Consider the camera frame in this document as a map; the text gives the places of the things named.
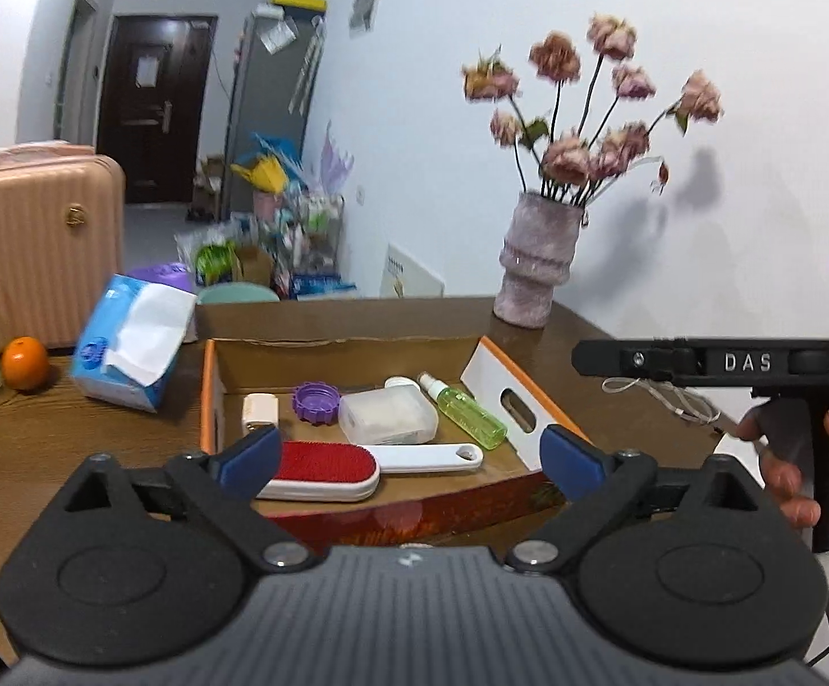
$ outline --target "suitcase latch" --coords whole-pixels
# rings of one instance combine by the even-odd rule
[[[65,209],[65,226],[70,229],[75,229],[78,226],[84,226],[87,223],[87,214],[84,213],[84,207],[78,204],[72,204]]]

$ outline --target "door handle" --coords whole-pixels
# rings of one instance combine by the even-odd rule
[[[161,127],[162,132],[169,134],[170,119],[173,117],[173,103],[169,100],[164,101],[164,125]]]

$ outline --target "orange cardboard edge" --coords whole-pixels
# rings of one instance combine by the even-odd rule
[[[205,341],[205,360],[201,368],[201,415],[198,447],[207,454],[217,453],[214,445],[214,340]]]
[[[503,364],[504,368],[507,369],[515,378],[516,380],[526,387],[527,391],[538,400],[538,403],[541,407],[547,410],[548,414],[551,415],[555,421],[558,421],[559,424],[571,430],[573,433],[578,435],[580,438],[585,439],[586,441],[592,443],[590,441],[589,436],[583,433],[580,430],[580,427],[573,422],[570,418],[567,417],[567,413],[565,413],[562,409],[560,409],[556,404],[555,401],[552,400],[548,395],[544,393],[540,386],[538,386],[532,379],[519,368],[515,363],[513,363],[512,359],[507,356],[500,348],[499,345],[494,343],[488,336],[481,336],[481,344],[485,346],[486,349],[491,351],[494,354],[494,357]]]

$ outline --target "vase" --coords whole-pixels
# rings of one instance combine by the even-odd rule
[[[551,315],[555,286],[570,277],[584,211],[535,193],[523,193],[500,251],[503,283],[494,314],[537,330]]]

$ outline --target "brown door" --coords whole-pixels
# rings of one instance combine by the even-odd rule
[[[125,171],[125,202],[192,200],[198,127],[217,18],[116,18],[97,150]]]

